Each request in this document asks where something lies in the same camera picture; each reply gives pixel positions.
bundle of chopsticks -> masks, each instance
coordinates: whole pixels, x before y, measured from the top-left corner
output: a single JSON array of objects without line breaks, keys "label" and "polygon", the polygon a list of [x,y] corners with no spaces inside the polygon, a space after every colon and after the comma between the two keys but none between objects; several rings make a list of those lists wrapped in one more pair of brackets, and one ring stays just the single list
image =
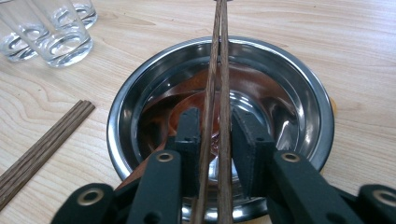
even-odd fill
[{"label": "bundle of chopsticks", "polygon": [[210,163],[210,145],[213,126],[213,109],[215,100],[216,69],[218,67],[219,33],[220,45],[220,115],[219,115],[219,177],[218,177],[218,223],[233,223],[233,195],[231,173],[231,112],[230,112],[230,79],[228,62],[228,20],[227,0],[217,0],[215,24],[212,36],[209,74],[205,90],[205,107],[203,114],[203,131],[200,151],[198,198],[193,200],[191,223],[205,222],[208,170]]}]

wooden chopstick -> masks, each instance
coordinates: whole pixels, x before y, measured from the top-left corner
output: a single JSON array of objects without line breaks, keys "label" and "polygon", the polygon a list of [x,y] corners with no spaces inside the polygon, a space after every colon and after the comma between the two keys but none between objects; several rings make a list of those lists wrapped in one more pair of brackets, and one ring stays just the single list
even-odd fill
[{"label": "wooden chopstick", "polygon": [[228,60],[227,0],[221,5],[221,89],[219,118],[218,223],[233,223],[233,180],[231,172],[230,69]]},{"label": "wooden chopstick", "polygon": [[0,211],[94,109],[91,102],[78,101],[0,176]]},{"label": "wooden chopstick", "polygon": [[208,172],[210,163],[210,144],[212,139],[212,127],[213,127],[213,107],[215,101],[215,81],[216,81],[216,69],[218,66],[218,48],[219,48],[219,27],[221,19],[221,3],[222,0],[218,0],[216,3],[215,12],[215,23],[213,26],[212,35],[212,48],[210,51],[209,61],[209,74],[206,82],[205,90],[205,104],[203,114],[203,131],[201,139],[201,151],[200,151],[200,168],[199,168],[199,194],[198,199],[192,202],[191,212],[191,223],[201,224],[205,220],[206,210],[206,195],[207,195],[207,184],[208,184]]}]

clear glass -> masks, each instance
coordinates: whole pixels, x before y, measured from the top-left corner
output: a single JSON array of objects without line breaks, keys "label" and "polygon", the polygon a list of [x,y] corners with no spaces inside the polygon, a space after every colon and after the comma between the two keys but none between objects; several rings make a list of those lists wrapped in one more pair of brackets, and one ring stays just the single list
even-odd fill
[{"label": "clear glass", "polygon": [[1,19],[50,66],[82,60],[92,40],[69,0],[12,0],[0,4]]},{"label": "clear glass", "polygon": [[37,55],[2,21],[0,21],[0,52],[12,62],[27,60]]},{"label": "clear glass", "polygon": [[79,18],[84,23],[85,28],[88,29],[94,25],[98,19],[96,10],[92,5],[91,0],[71,0],[76,9]]}]

shiny metal surface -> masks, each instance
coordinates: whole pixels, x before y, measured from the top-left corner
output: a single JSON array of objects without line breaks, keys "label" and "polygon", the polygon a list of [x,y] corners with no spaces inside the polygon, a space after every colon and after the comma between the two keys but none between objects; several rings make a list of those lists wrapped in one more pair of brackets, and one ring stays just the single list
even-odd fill
[{"label": "shiny metal surface", "polygon": [[[107,124],[110,157],[121,179],[161,147],[168,134],[175,134],[175,108],[204,89],[209,54],[209,37],[181,43],[143,63],[125,81]],[[332,147],[334,124],[328,95],[315,75],[285,50],[239,36],[230,37],[230,63],[232,106],[266,124],[279,150],[298,151],[321,169]],[[212,152],[209,221],[217,218],[218,163],[216,149]],[[187,220],[190,201],[183,203]],[[233,203],[235,221],[260,217],[267,210],[264,198],[242,196],[234,168]]]}]

wooden table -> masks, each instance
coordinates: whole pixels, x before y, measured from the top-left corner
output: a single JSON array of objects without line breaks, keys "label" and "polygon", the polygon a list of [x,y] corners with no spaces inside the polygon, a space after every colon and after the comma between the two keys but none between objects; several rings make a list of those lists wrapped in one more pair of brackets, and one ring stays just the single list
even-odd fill
[{"label": "wooden table", "polygon": [[[80,63],[55,69],[40,58],[0,57],[0,174],[79,99],[96,109],[0,213],[0,223],[49,223],[65,199],[92,182],[120,183],[106,146],[106,122],[125,79],[154,54],[212,33],[210,0],[92,0],[94,46]],[[396,3],[261,1],[229,3],[230,35],[281,47],[307,64],[335,100],[333,185],[396,188]],[[267,217],[249,223],[269,222]]]}]

